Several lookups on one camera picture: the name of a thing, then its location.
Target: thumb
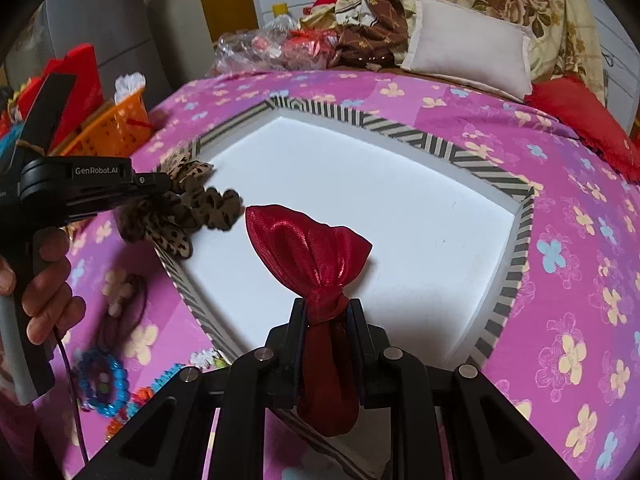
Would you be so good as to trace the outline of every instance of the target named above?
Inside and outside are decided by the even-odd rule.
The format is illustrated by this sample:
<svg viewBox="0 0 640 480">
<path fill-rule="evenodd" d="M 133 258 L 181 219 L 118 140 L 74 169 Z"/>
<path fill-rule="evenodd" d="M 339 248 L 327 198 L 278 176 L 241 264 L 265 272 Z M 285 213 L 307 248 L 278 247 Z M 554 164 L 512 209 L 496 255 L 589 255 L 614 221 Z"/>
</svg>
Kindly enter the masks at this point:
<svg viewBox="0 0 640 480">
<path fill-rule="evenodd" d="M 10 295 L 15 288 L 15 273 L 0 256 L 0 296 Z"/>
</svg>

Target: colorful beads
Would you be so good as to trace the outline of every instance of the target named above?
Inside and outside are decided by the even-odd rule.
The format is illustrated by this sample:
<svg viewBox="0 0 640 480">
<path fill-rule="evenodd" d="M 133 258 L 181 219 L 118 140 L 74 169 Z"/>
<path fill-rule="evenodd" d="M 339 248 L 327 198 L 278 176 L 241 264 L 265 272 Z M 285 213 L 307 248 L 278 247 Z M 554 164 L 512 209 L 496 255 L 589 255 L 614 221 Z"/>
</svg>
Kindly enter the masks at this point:
<svg viewBox="0 0 640 480">
<path fill-rule="evenodd" d="M 169 380 L 171 380 L 171 378 L 183 368 L 184 368 L 183 364 L 176 363 L 168 370 L 165 370 L 162 373 L 162 375 L 160 375 L 157 379 L 155 379 L 151 384 L 151 386 L 146 386 L 145 388 L 139 388 L 135 391 L 135 393 L 131 395 L 129 395 L 129 393 L 126 392 L 126 397 L 128 402 L 126 402 L 121 409 L 116 410 L 116 413 L 114 413 L 113 415 L 114 418 L 112 418 L 111 423 L 107 427 L 105 442 L 108 442 L 111 439 L 111 437 L 115 435 L 132 416 L 134 416 L 137 412 L 139 412 L 140 408 L 142 408 L 142 406 L 144 406 L 149 401 L 149 399 L 151 399 L 151 397 L 153 397 L 156 394 L 156 392 L 160 388 L 162 388 L 165 384 L 167 384 Z M 115 379 L 114 384 L 117 383 L 119 380 L 124 381 L 124 379 L 126 378 L 126 373 L 127 371 L 124 370 L 123 368 L 121 368 L 121 371 L 114 370 L 113 372 L 113 377 Z"/>
<path fill-rule="evenodd" d="M 96 361 L 104 361 L 111 370 L 115 389 L 114 402 L 107 403 L 98 398 L 98 393 L 102 394 L 101 397 L 104 398 L 110 390 L 108 384 L 104 382 L 105 376 L 108 378 L 108 375 L 104 372 L 100 373 L 99 377 L 102 381 L 96 386 L 96 393 L 94 395 L 94 389 L 91 387 L 91 383 L 86 375 Z M 97 348 L 92 348 L 82 354 L 82 360 L 78 363 L 78 385 L 84 393 L 86 403 L 100 413 L 100 415 L 112 417 L 124 408 L 130 397 L 129 381 L 126 379 L 127 371 L 111 354 L 101 352 Z"/>
</svg>

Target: pink floral bedsheet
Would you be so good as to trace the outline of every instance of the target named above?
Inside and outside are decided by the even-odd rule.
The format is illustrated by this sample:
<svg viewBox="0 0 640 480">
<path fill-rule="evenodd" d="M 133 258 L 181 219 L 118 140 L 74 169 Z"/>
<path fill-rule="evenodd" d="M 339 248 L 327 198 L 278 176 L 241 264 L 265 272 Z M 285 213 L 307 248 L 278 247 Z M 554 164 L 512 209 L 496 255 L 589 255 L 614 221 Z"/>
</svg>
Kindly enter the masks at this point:
<svg viewBox="0 0 640 480">
<path fill-rule="evenodd" d="M 168 150 L 272 94 L 356 107 L 401 121 L 476 152 L 535 189 L 529 268 L 511 318 L 484 373 L 582 480 L 615 478 L 640 442 L 640 228 L 638 186 L 533 108 L 467 88 L 406 76 L 310 72 L 194 81 L 159 105 L 162 129 L 133 157 L 150 170 Z M 149 306 L 124 347 L 132 389 L 172 365 L 202 364 L 210 343 L 164 275 L 151 247 L 127 246 L 110 214 L 99 216 L 72 250 L 71 285 L 88 304 L 66 338 L 86 348 L 123 272 L 146 276 Z M 213 361 L 204 364 L 215 366 Z M 40 406 L 44 433 L 68 476 L 81 468 L 62 365 Z M 108 420 L 83 413 L 90 455 Z M 342 478 L 274 416 L 268 416 L 265 478 Z"/>
</svg>

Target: pillow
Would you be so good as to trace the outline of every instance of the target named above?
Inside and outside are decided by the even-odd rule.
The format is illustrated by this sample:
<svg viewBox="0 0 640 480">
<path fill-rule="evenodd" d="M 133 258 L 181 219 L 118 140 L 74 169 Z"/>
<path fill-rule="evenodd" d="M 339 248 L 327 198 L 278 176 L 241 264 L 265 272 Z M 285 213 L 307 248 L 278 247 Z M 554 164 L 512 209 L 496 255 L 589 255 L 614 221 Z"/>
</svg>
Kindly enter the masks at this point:
<svg viewBox="0 0 640 480">
<path fill-rule="evenodd" d="M 445 0 L 415 0 L 402 68 L 522 102 L 531 93 L 529 29 Z"/>
<path fill-rule="evenodd" d="M 589 146 L 628 182 L 640 178 L 640 150 L 578 76 L 565 75 L 533 85 L 524 101 L 573 128 Z"/>
</svg>

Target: tray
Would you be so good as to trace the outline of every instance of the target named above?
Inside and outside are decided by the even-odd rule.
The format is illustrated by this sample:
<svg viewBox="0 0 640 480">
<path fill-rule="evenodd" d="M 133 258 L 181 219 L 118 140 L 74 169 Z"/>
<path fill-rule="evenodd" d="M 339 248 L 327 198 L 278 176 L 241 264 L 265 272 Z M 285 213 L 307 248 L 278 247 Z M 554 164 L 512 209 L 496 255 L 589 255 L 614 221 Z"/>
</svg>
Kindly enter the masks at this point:
<svg viewBox="0 0 640 480">
<path fill-rule="evenodd" d="M 279 96 L 188 149 L 215 165 L 210 185 L 233 187 L 247 206 L 281 204 L 364 236 L 373 249 L 346 294 L 361 299 L 368 322 L 427 364 L 482 368 L 527 261 L 528 184 L 428 132 Z M 230 360 L 263 345 L 288 321 L 295 295 L 264 267 L 242 219 L 192 241 L 189 260 L 159 255 L 203 330 Z M 368 416 L 332 445 L 372 460 L 388 455 L 384 438 L 364 439 L 379 423 Z"/>
</svg>

